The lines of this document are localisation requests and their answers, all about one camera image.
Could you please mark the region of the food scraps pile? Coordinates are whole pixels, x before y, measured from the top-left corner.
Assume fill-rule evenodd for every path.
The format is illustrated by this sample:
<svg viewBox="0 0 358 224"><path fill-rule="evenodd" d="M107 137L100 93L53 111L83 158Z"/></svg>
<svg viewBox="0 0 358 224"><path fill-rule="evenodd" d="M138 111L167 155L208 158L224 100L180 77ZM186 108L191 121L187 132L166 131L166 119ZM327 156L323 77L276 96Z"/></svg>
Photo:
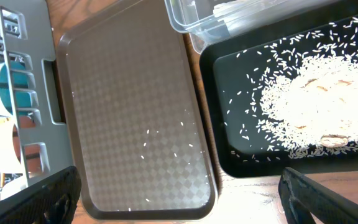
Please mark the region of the food scraps pile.
<svg viewBox="0 0 358 224"><path fill-rule="evenodd" d="M279 142L291 159L358 152L358 17L281 38L262 54L277 66L255 68L252 93L261 97L246 112L262 112L256 127L269 135L267 149Z"/></svg>

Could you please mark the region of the light blue bowl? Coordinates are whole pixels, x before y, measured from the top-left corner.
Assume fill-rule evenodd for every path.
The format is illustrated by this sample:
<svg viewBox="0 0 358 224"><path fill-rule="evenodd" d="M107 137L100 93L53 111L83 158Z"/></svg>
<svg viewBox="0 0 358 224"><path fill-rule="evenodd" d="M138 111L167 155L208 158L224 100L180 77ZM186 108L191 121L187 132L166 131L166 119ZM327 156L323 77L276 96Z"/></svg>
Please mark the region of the light blue bowl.
<svg viewBox="0 0 358 224"><path fill-rule="evenodd" d="M17 70L25 70L25 66L19 62L11 61L11 68ZM28 88L29 82L27 75L24 73L13 72L12 73L14 87L16 88ZM15 92L16 102L19 107L30 108L32 106L32 100L29 93ZM9 91L9 85L7 81L7 68L5 63L0 63L0 116L11 117L12 116L12 103Z"/></svg>

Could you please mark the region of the clear plastic bin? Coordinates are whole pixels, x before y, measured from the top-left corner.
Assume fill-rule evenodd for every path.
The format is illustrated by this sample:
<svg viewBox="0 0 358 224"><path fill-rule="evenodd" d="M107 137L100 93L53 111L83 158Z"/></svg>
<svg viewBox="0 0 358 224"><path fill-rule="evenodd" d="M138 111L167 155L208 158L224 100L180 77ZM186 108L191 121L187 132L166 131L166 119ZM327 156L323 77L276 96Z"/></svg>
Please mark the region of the clear plastic bin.
<svg viewBox="0 0 358 224"><path fill-rule="evenodd" d="M333 0L165 0L171 26L189 34L195 52Z"/></svg>

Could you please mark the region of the white bowl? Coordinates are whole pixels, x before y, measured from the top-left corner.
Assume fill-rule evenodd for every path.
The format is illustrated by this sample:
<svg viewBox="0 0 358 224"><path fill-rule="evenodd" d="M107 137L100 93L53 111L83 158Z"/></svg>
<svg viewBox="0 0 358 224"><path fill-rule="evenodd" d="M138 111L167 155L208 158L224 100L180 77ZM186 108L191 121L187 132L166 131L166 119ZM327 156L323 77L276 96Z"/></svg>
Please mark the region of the white bowl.
<svg viewBox="0 0 358 224"><path fill-rule="evenodd" d="M0 124L0 172L7 174L23 173L19 137L13 121ZM37 144L24 146L27 169L30 173L42 170Z"/></svg>

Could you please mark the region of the black waste tray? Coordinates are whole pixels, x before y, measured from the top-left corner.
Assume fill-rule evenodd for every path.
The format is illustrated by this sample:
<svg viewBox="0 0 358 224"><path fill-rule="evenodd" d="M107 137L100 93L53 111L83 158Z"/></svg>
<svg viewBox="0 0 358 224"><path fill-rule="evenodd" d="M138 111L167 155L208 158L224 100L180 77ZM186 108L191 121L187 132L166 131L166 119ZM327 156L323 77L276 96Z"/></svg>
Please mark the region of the black waste tray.
<svg viewBox="0 0 358 224"><path fill-rule="evenodd" d="M310 11L250 32L231 37L207 47L200 57L200 70L211 117L219 164L229 175L239 178L280 175L286 167L304 174L358 171L358 152L342 156L317 156L291 159L283 146L269 151L270 137L259 131L261 111L247 113L253 99L261 92L252 78L261 78L255 68L276 67L268 55L257 55L281 38L297 34L307 37L312 30L327 31L330 22L340 24L358 17L357 11L333 14L329 9Z"/></svg>

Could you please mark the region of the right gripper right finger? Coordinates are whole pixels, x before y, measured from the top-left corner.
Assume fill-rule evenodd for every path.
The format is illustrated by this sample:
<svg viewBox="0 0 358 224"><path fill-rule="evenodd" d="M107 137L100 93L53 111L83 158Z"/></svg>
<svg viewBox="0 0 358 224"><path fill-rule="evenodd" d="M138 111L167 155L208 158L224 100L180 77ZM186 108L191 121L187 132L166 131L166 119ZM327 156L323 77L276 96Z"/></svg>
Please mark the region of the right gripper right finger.
<svg viewBox="0 0 358 224"><path fill-rule="evenodd" d="M358 204L295 169L283 170L278 185L288 223L358 223Z"/></svg>

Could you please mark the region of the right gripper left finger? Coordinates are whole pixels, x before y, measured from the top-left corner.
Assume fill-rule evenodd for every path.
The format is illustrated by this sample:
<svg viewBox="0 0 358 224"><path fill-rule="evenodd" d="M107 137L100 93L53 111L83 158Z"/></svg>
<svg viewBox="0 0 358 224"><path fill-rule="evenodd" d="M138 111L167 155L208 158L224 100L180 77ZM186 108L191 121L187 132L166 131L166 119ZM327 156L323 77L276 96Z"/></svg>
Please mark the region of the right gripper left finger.
<svg viewBox="0 0 358 224"><path fill-rule="evenodd" d="M0 201L0 223L71 223L80 198L75 166Z"/></svg>

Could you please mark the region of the grey dish rack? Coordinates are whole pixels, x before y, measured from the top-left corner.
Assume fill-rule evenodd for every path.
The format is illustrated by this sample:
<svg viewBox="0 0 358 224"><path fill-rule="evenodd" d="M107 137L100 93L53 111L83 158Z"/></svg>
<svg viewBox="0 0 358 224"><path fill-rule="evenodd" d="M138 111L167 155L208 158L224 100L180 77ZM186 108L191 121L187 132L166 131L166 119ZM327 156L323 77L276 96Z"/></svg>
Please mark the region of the grey dish rack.
<svg viewBox="0 0 358 224"><path fill-rule="evenodd" d="M55 88L53 62L56 59L52 27L45 1L0 0L0 63L7 68L12 116L19 137L23 173L0 172L0 192L10 181L24 176L26 187L72 165L68 130L62 122ZM25 70L11 68L11 61L19 62ZM14 87L12 73L27 75L29 87ZM15 92L29 93L30 108L19 107ZM24 146L40 146L42 170L30 173L27 169Z"/></svg>

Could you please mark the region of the dark brown serving tray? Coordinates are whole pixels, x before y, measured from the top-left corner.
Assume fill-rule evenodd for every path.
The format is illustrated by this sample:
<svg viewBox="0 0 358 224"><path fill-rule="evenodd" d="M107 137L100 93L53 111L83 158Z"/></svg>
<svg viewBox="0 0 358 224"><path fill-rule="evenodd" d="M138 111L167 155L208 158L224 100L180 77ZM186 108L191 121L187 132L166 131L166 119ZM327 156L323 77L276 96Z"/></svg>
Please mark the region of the dark brown serving tray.
<svg viewBox="0 0 358 224"><path fill-rule="evenodd" d="M57 68L98 220L200 220L217 201L183 37L159 0L119 1L62 35Z"/></svg>

